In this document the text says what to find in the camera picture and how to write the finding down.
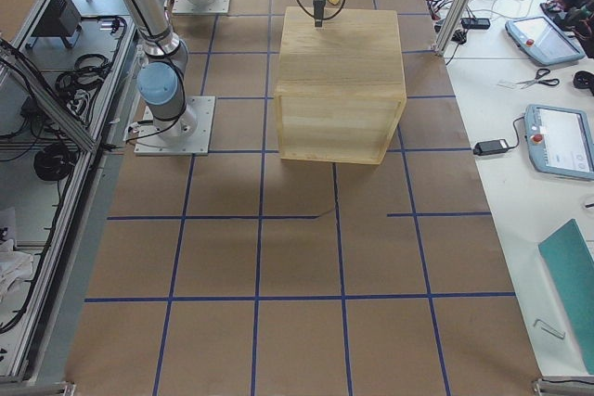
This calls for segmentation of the wooden drawer cabinet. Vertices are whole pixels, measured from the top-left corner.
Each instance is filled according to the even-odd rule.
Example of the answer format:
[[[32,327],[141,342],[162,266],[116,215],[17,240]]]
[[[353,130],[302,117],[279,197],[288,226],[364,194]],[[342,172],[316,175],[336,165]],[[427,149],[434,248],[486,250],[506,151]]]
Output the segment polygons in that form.
[[[274,102],[282,158],[382,163],[407,102],[396,12],[345,9],[317,28],[288,7]]]

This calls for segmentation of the small black device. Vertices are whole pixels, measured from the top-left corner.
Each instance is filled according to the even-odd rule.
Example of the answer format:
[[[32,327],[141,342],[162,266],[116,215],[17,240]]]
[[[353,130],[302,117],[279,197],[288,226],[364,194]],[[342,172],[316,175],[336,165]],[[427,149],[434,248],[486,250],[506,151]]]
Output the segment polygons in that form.
[[[491,26],[487,18],[462,18],[460,24],[465,30],[488,30]]]

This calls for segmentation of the far teach pendant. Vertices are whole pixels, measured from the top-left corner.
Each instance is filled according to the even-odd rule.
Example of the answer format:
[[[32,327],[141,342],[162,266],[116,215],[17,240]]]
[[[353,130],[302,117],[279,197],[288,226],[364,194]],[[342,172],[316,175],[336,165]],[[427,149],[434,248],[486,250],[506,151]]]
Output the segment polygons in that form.
[[[572,41],[547,17],[510,19],[505,23],[505,30],[512,41],[539,66],[574,62],[586,56],[580,44]]]

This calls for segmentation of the teach pendant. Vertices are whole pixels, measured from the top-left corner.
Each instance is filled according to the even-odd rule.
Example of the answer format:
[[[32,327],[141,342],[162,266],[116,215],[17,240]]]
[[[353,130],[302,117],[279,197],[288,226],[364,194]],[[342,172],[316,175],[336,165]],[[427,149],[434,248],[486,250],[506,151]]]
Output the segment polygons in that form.
[[[505,30],[512,41],[539,66],[574,62],[586,56],[580,44],[572,41],[547,17],[510,19],[505,23]]]
[[[529,159],[537,171],[593,180],[593,137],[584,111],[531,104],[523,118]]]

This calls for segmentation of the black power adapter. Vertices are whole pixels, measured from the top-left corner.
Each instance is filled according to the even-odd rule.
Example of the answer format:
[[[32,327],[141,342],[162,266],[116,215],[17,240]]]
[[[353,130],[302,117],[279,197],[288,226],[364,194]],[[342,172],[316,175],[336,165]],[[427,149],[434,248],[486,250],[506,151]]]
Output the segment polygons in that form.
[[[506,153],[510,150],[510,146],[505,139],[494,139],[477,142],[472,153],[475,156],[491,156]]]

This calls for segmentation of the black control box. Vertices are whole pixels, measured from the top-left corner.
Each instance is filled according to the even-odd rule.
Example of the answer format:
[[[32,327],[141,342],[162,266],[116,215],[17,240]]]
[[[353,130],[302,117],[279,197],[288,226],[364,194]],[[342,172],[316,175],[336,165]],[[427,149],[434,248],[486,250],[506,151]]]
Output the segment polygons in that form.
[[[50,0],[32,32],[27,47],[39,38],[59,38],[66,48],[73,48],[80,35],[82,16],[72,0]]]

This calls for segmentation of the near teach pendant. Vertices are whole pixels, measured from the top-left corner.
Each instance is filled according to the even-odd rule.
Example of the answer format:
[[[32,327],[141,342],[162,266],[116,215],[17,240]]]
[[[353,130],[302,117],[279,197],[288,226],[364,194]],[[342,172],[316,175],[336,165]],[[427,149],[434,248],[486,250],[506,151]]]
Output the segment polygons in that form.
[[[529,159],[537,171],[593,180],[593,137],[584,111],[531,104],[523,118]]]

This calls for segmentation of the teal folder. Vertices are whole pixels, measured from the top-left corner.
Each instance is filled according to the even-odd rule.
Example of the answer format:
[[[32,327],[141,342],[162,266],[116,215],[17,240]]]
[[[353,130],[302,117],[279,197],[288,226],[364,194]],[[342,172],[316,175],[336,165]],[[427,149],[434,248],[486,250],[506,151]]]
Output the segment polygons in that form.
[[[575,219],[538,244],[575,335],[585,368],[593,374],[593,257]]]

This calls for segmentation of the metal allen key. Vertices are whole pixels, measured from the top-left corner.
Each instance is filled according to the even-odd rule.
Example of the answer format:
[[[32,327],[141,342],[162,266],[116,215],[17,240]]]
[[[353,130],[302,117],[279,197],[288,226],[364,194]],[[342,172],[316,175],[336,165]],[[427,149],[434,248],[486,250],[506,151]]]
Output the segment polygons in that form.
[[[534,327],[539,327],[541,330],[549,333],[556,339],[565,339],[566,333],[564,331],[560,331],[551,324],[547,323],[546,321],[536,318],[533,322]]]

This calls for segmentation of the black handled scissors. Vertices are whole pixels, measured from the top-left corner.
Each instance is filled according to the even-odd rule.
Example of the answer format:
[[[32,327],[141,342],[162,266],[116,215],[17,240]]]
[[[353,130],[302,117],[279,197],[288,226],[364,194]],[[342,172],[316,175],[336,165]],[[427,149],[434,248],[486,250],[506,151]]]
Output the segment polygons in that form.
[[[536,71],[536,74],[533,79],[517,82],[517,85],[520,85],[522,89],[528,88],[535,84],[541,84],[541,85],[546,85],[549,87],[555,87],[560,83],[560,80],[558,78],[547,78],[547,76],[550,74],[551,74],[550,69],[541,68]]]

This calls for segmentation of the aluminium frame rail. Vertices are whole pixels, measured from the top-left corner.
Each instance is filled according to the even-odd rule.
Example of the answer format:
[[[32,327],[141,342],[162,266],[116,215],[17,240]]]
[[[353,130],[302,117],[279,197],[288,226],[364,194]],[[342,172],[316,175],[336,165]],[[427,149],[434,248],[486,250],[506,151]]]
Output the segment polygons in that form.
[[[38,107],[78,148],[85,152],[97,150],[98,141],[89,133],[87,126],[70,112],[36,65],[4,38],[1,39],[1,64],[22,79],[25,90]]]

